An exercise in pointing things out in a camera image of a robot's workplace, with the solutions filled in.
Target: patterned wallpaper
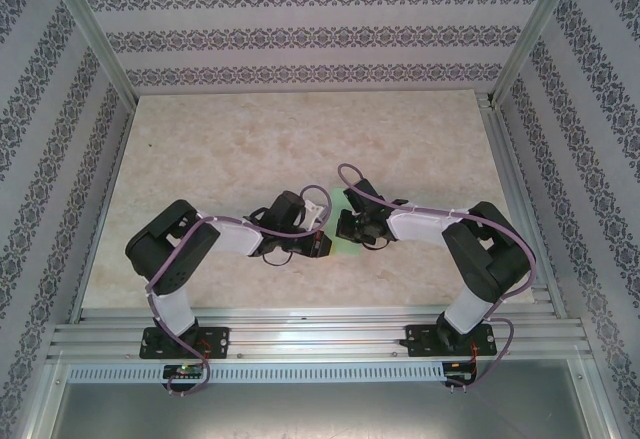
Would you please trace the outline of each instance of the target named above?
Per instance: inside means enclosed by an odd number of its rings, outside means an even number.
[[[140,94],[490,92],[537,0],[87,0]]]
[[[0,0],[0,438],[66,322],[130,115],[61,0]]]
[[[639,0],[560,0],[501,105],[623,437],[640,437],[639,17]]]

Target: table surface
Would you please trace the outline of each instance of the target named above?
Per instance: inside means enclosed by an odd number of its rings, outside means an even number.
[[[145,96],[83,307],[147,307],[124,248],[174,200],[241,217],[285,189],[343,187],[341,162],[390,200],[445,209],[484,200],[508,217],[473,91]],[[209,254],[187,287],[196,307],[292,308],[445,305],[462,285],[446,249],[407,241],[357,256],[295,255],[283,267]]]

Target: beige marble surface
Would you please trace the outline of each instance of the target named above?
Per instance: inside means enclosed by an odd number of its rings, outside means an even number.
[[[443,208],[487,200],[506,212],[473,91],[146,96],[83,306],[146,307],[124,248],[175,199],[239,217],[284,189],[341,187],[343,161],[387,199]],[[402,242],[359,256],[294,256],[279,268],[210,254],[188,288],[202,307],[342,307],[448,304],[462,284],[447,250]]]

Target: black mounting plate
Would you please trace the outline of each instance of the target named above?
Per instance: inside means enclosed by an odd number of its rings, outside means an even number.
[[[228,327],[199,327],[193,348],[208,359],[226,359],[229,348]],[[147,327],[140,343],[141,359],[194,359],[165,332],[157,327]]]
[[[406,340],[400,341],[400,345],[407,348],[409,357],[472,356],[473,344],[477,347],[478,356],[495,356],[498,353],[493,328],[489,324],[476,326],[453,351],[438,339],[437,328],[435,324],[410,324],[404,328]]]

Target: green object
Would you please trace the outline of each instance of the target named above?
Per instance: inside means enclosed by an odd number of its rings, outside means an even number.
[[[340,218],[340,211],[342,209],[349,209],[353,211],[351,204],[342,192],[343,189],[335,188],[331,189],[329,195],[331,196],[331,202],[333,203],[333,209],[329,216],[329,221],[324,228],[324,233],[332,241],[331,252],[329,255],[344,254],[347,256],[357,256],[362,251],[360,244],[354,244],[353,242],[345,241],[336,237],[336,228],[338,227],[338,219]]]

